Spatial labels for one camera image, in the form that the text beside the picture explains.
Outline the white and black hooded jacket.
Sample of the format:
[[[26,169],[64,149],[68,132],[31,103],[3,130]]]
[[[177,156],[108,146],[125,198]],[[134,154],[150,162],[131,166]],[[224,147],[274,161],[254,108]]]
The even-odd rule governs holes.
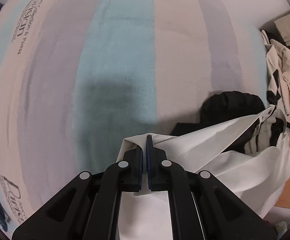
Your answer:
[[[207,170],[260,217],[290,177],[289,117],[280,96],[269,106],[253,94],[223,92],[207,99],[197,124],[178,123],[154,146],[190,172]]]

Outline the beige and black jacket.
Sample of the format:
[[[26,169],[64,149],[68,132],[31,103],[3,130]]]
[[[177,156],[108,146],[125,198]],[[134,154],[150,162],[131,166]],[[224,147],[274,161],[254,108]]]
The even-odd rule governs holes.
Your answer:
[[[266,48],[267,101],[280,108],[290,118],[290,46],[277,41],[270,33],[261,31]]]

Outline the striped bed duvet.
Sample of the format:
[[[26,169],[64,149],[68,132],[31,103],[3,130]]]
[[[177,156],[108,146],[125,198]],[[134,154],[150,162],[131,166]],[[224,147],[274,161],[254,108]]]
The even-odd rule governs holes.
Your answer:
[[[195,122],[214,93],[266,100],[259,30],[227,0],[8,0],[0,11],[0,202],[16,227],[124,138]]]

